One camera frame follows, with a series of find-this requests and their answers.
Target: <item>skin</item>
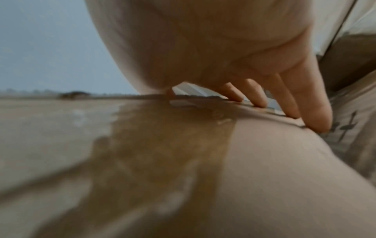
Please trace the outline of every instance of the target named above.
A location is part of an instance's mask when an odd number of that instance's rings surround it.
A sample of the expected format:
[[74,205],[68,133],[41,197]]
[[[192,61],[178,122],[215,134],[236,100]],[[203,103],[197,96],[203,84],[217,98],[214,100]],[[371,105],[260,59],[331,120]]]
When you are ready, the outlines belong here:
[[332,110],[312,51],[310,0],[87,0],[115,62],[140,93],[182,82],[267,106],[316,132]]

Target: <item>hand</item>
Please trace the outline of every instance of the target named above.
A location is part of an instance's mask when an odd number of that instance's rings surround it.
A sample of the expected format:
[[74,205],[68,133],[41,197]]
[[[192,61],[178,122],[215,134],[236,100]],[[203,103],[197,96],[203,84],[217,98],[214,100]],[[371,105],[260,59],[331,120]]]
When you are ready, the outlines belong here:
[[126,78],[141,93],[181,82],[267,105],[328,131],[332,111],[311,48],[310,0],[87,0]]

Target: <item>human hand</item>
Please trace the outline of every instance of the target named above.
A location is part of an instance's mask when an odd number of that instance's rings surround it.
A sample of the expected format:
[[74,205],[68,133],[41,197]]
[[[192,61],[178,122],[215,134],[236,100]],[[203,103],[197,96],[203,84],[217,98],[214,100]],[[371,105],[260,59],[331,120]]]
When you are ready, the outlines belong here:
[[310,0],[87,0],[113,58],[141,93],[181,82],[267,105],[328,131],[332,111],[311,47]]

